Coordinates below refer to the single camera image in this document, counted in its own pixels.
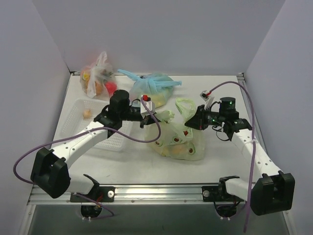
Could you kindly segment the light green avocado plastic bag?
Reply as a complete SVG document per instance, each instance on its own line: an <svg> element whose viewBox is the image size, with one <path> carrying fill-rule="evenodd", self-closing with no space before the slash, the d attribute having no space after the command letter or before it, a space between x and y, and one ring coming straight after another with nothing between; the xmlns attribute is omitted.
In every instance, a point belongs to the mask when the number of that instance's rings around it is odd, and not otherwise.
<svg viewBox="0 0 313 235"><path fill-rule="evenodd" d="M145 131L145 140L159 139L147 143L156 153L163 157L178 160L199 161L204 159L205 138L204 133L184 125L196 113L194 101L186 98L177 98L175 106L182 116L183 123L174 121L175 114L170 110L156 113L155 117L160 121L160 129L156 124L148 125Z"/></svg>

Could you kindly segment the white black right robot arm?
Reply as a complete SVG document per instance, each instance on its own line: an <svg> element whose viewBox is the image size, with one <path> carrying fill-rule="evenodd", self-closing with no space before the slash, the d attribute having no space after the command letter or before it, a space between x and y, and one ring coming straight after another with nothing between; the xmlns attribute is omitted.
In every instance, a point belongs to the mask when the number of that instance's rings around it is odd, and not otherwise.
<svg viewBox="0 0 313 235"><path fill-rule="evenodd" d="M219 110L201 105L196 113L185 122L185 126L205 130L209 126L219 127L228 140L240 150L248 163L252 163L258 175L256 183L250 184L238 176L221 177L213 198L224 201L240 198L249 203L256 215L287 211L292 208L295 179L292 174L284 173L267 155L255 139L250 123L239 117L236 99L223 97Z"/></svg>

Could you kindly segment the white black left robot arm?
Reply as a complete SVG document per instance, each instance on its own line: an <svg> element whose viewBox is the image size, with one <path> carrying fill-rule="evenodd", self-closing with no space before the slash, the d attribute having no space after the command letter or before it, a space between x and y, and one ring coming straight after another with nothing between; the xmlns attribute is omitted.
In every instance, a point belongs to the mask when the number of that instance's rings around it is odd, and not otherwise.
<svg viewBox="0 0 313 235"><path fill-rule="evenodd" d="M159 124L155 117L155 104L147 95L140 98L140 106L130 104L129 93L117 90L109 104L77 135L58 140L52 149L42 147L36 153L31 181L50 197L58 198L66 192L81 194L87 201L94 201L100 193L100 184L91 176L71 176L70 167L98 143L120 132L124 121L137 121L140 126Z"/></svg>

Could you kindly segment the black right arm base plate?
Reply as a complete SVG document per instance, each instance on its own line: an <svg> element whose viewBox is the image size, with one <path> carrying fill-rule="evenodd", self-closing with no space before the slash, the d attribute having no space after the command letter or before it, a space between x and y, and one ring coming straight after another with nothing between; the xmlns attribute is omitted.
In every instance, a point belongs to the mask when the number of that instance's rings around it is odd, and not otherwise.
<svg viewBox="0 0 313 235"><path fill-rule="evenodd" d="M202 200L204 202L234 202L234 196L222 196L218 186L202 186Z"/></svg>

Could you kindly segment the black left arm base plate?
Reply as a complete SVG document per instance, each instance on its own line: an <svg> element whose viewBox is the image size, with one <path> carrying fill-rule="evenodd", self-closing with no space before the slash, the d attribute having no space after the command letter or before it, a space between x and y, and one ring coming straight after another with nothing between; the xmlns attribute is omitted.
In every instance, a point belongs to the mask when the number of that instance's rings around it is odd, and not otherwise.
<svg viewBox="0 0 313 235"><path fill-rule="evenodd" d="M92 189L90 193L83 196L96 201L96 202L113 202L115 197L115 187L113 186L99 186L97 189ZM70 202L84 203L89 200L72 193L70 196Z"/></svg>

